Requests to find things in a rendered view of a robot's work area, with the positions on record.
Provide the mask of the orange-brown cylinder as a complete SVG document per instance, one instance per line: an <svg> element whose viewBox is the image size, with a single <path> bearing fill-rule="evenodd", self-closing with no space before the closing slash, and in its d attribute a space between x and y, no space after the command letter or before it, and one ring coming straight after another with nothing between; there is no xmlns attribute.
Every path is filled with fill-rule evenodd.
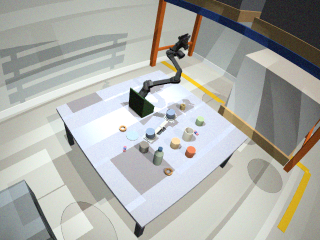
<svg viewBox="0 0 320 240"><path fill-rule="evenodd" d="M193 146L188 146L185 152L187 158L192 158L196 152L196 149Z"/></svg>

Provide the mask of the small brown cylinder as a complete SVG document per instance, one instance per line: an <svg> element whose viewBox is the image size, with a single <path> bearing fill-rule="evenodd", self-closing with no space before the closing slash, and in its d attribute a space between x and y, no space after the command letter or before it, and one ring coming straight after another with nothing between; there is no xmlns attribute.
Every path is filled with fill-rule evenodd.
<svg viewBox="0 0 320 240"><path fill-rule="evenodd" d="M182 103L182 104L180 105L180 110L184 111L185 108L186 108L186 104Z"/></svg>

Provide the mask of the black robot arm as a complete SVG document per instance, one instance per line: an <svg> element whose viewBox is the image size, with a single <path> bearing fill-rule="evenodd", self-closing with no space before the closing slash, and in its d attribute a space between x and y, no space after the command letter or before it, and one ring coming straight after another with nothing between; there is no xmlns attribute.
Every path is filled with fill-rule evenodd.
<svg viewBox="0 0 320 240"><path fill-rule="evenodd" d="M175 76L169 79L167 78L167 79L161 79L156 81L151 81L149 79L144 81L143 87L138 93L143 98L145 98L148 95L148 93L151 92L150 88L154 86L165 85L165 84L179 84L181 81L180 78L183 71L182 71L182 68L179 66L178 62L176 61L175 57L178 57L178 59L184 58L185 57L184 52L179 50L179 48L176 45L174 45L172 48L169 47L169 50L167 50L165 53L166 53L166 56L172 61L177 72Z"/></svg>

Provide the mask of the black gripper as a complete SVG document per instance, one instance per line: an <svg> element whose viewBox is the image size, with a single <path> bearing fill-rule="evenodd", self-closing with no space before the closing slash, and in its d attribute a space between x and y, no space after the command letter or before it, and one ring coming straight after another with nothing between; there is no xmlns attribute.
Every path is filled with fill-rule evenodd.
<svg viewBox="0 0 320 240"><path fill-rule="evenodd" d="M190 39L191 35L188 36L188 33L182 35L182 36L179 36L178 37L178 42L175 43L175 45L180 49L182 47L182 45L184 46L188 46L188 41Z"/></svg>

